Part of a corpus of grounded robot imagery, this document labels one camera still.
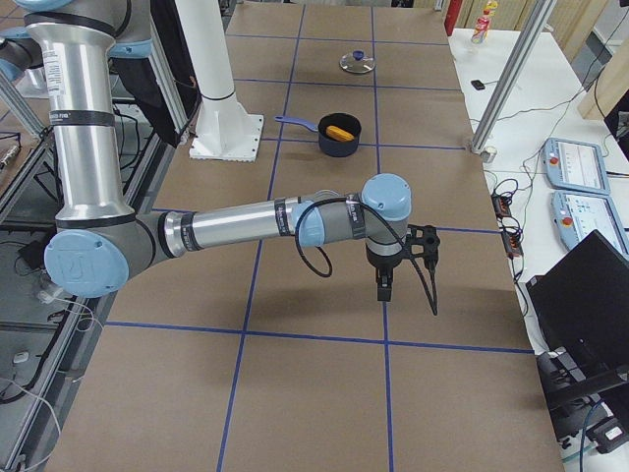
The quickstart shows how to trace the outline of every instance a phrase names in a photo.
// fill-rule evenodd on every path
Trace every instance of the metal post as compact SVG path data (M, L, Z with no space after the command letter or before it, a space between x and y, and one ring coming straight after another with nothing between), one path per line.
M148 61L155 74L157 84L161 88L162 95L164 95L166 106L175 124L175 132L179 134L184 131L186 123L188 122L186 110L181 101L181 96L175 87L175 78L173 77L170 67L168 67L168 60L166 59L166 54L164 53L164 48L159 39L153 18L150 19L150 35L153 39L153 47L150 56L148 56Z
M236 96L218 2L176 0L202 97L190 156L256 160L264 117Z
M481 122L479 123L479 127L472 138L470 145L472 152L480 154L485 149L485 144L498 119L498 115L509 98L509 94L513 90L556 3L557 0L537 0L529 20L527 20L524 29L513 47L513 51L511 51L511 55L504 66L495 92L491 96L483 118L481 118Z
M17 89L11 84L4 74L0 74L0 98L7 104L11 112L34 138L39 138L45 129L44 124L22 98Z

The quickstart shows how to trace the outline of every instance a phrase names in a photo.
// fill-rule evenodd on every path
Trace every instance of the label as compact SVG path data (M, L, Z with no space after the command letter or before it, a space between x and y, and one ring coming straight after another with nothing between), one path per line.
M46 84L48 85L48 94L50 96L59 96L64 94L63 75L61 73L61 63L59 56L55 51L45 51L43 56L43 67L46 71Z
M619 436L622 436L622 430L616 426L610 429L608 432L606 432L605 436L607 437L608 440L613 441Z
M365 229L365 216L363 215L363 209L358 204L361 200L358 194L347 194L346 196L347 214L350 219L350 226L352 227L352 238L363 239L367 236Z
M275 222L280 236L290 236L288 227L288 214L286 213L286 199L277 199L275 202Z

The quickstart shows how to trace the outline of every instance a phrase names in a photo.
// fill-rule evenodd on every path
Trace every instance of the white table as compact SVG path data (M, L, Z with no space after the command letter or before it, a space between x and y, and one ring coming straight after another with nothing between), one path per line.
M470 29L456 29L450 37L450 48L454 55L461 89L465 94L472 127L476 129L477 120L483 116L495 84L487 85L485 90L476 90L472 87L471 81L490 83L499 79L518 32L492 30L482 44L473 44L470 41L471 36ZM485 170L491 172L486 172L490 191L496 179L497 182L501 182L513 178L519 182L521 188L527 187L530 180L522 169L522 162L536 155L550 136L598 144L603 148L603 152L608 149L608 156L605 158L608 171L629 173L629 162L614 139L609 136L604 123L584 120L579 114L577 105L585 91L548 32L541 35L500 116L510 116L520 110L531 108L551 108L570 100L575 95L578 96L569 104L562 104L549 111L520 113L496 123L487 142L498 149L493 163L485 165ZM536 160L531 159L529 167L533 169L535 163ZM611 195L621 220L624 227L629 227L629 179L610 180ZM505 184L499 190L513 188L512 184ZM552 193L553 189L548 185L541 162L538 162L530 200L527 203L529 192L518 192L514 198L512 214L521 223L526 221L522 283L534 275L546 273L567 254L567 249L561 242L553 222L550 206ZM516 260L515 266L516 270L519 269L522 261ZM537 320L532 313L527 316L527 328L534 349L541 353L544 351L544 343ZM578 451L578 446L562 451L562 456L568 456L574 451ZM586 453L586 467L589 472L626 472L629 470L628 464L628 445L606 455ZM579 461L573 460L565 466L568 472L578 471Z

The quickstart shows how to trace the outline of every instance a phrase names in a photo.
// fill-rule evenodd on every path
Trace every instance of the metal bracket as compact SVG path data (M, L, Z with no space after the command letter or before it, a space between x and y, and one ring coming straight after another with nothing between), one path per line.
M423 259L424 266L428 270L435 270L436 265L439 262L440 243L441 240L437 236L436 228L434 226L418 226L416 224L409 224L405 245L408 252L404 259ZM414 253L413 246L421 246L423 250L420 253Z

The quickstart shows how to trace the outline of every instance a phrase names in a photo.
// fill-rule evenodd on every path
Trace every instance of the black tape band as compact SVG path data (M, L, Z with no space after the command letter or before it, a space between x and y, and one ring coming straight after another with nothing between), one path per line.
M80 15L72 15L69 13L59 12L37 12L29 13L24 16L26 26L36 23L59 23L62 25L76 25L78 27L86 27L91 30L97 30L113 36L116 33L114 27L94 18L82 17Z
M50 112L52 126L108 126L116 124L112 113L89 110L55 110Z
M225 96L221 96L220 98L212 98L210 96L205 96L203 94L201 94L200 96L202 96L203 98L205 98L206 100L212 100L212 101L222 101L222 100L226 100L227 98L229 98L230 96L232 96L234 93L236 93L236 90L234 89L234 91L232 91L229 95L225 95Z
M153 237L153 234L148 226L146 226L146 224L141 219L136 219L136 223L141 229L144 230L146 236L148 236L148 239L150 240L150 262L146 265L146 268L149 268L153 265L153 262L155 261L155 256L157 255L157 245L155 244L155 238Z
M364 239L367 236L365 228L365 214L360 205L357 204L361 200L358 194L347 194L346 196L347 215L349 216L350 226L352 227L353 239Z
M195 229L193 228L193 218L197 214L196 211L185 213L181 217L181 239L188 251L200 251L203 249L197 242L195 237Z
M157 240L159 241L159 247L168 257L168 259L175 259L176 256L170 251L168 242L166 241L166 217L168 213L161 213L157 220Z
M275 202L275 222L280 236L290 236L288 227L288 213L286 212L286 199L277 199Z
M135 213L125 214L123 216L114 216L113 218L95 218L95 219L57 219L57 227L61 229L88 229L88 228L108 228L110 226L118 226L119 224L130 223L136 220Z

